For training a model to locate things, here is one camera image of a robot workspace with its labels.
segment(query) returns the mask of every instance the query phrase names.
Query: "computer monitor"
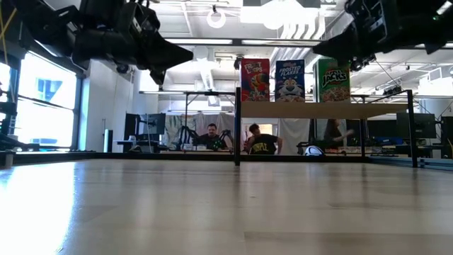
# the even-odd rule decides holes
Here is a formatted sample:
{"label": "computer monitor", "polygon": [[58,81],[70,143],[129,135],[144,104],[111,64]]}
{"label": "computer monitor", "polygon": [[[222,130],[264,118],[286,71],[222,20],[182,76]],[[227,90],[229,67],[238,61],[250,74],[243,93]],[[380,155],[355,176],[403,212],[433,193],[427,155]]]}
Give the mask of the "computer monitor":
{"label": "computer monitor", "polygon": [[140,122],[143,123],[143,134],[165,134],[165,117],[165,113],[140,115]]}
{"label": "computer monitor", "polygon": [[[409,114],[397,113],[399,137],[409,139]],[[415,138],[436,138],[436,118],[434,114],[414,113]]]}

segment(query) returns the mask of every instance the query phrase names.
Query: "man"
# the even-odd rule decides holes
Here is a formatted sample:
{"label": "man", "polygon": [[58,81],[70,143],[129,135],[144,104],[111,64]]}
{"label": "man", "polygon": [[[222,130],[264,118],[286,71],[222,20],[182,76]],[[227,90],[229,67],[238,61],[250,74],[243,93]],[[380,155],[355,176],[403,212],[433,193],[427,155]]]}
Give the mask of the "man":
{"label": "man", "polygon": [[207,149],[226,149],[225,141],[220,141],[219,147],[216,148],[216,142],[220,141],[220,136],[217,134],[217,126],[211,123],[207,126],[207,134],[199,137],[198,144],[206,145]]}
{"label": "man", "polygon": [[275,143],[278,145],[277,154],[280,155],[283,146],[283,140],[280,137],[274,135],[261,134],[260,127],[253,124],[248,129],[253,136],[247,141],[248,152],[251,155],[274,155]]}

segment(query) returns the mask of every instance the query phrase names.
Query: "woman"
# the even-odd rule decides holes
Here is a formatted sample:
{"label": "woman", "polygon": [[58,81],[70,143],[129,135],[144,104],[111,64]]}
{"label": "woman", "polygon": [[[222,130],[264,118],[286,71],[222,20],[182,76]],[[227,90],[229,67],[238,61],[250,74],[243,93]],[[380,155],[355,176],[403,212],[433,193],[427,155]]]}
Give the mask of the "woman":
{"label": "woman", "polygon": [[324,132],[324,140],[327,142],[329,149],[337,149],[343,146],[343,140],[354,134],[354,130],[348,130],[346,134],[342,135],[338,127],[340,120],[330,119],[327,120],[326,131]]}

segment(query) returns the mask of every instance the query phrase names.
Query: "ceiling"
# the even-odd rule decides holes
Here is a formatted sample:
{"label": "ceiling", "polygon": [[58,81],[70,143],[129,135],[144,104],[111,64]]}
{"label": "ceiling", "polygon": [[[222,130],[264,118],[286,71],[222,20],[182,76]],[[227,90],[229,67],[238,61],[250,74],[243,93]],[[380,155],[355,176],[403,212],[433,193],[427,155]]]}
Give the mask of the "ceiling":
{"label": "ceiling", "polygon": [[[80,4],[80,0],[46,0],[46,2],[56,9],[70,3],[76,6]],[[340,15],[345,0],[334,2],[336,5],[323,6],[321,11],[325,16],[326,25],[330,28],[323,38],[334,35],[332,30],[341,31],[347,25],[347,23],[337,25],[340,23],[338,21],[340,19],[336,18]],[[213,4],[216,4],[217,10],[223,11],[226,15],[225,24],[221,28],[213,28],[207,22],[207,15],[212,10]],[[160,4],[151,4],[150,8],[156,11],[158,19],[161,21],[159,32],[165,38],[279,38],[282,36],[282,28],[271,30],[262,23],[241,23],[239,17],[242,6],[242,0],[161,0]],[[214,14],[213,21],[218,19],[216,16],[218,14]],[[210,50],[213,52],[211,60],[214,63],[211,68],[213,68],[212,78],[215,85],[216,80],[231,81],[232,84],[239,80],[239,73],[233,68],[237,55],[271,58],[276,48],[215,46],[210,47]],[[416,89],[419,78],[425,76],[427,71],[440,64],[453,64],[453,50],[439,50],[431,55],[426,55],[423,50],[395,50],[388,54],[378,54],[377,61],[380,66],[372,63],[361,72],[352,74],[353,93],[370,94],[375,91],[377,86],[388,84],[393,79],[401,82],[404,89]],[[194,84],[195,80],[201,80],[200,65],[196,62],[186,62],[168,70],[167,75],[174,86],[181,88],[181,85],[190,85]],[[166,84],[166,86],[165,89],[172,89],[173,85]]]}

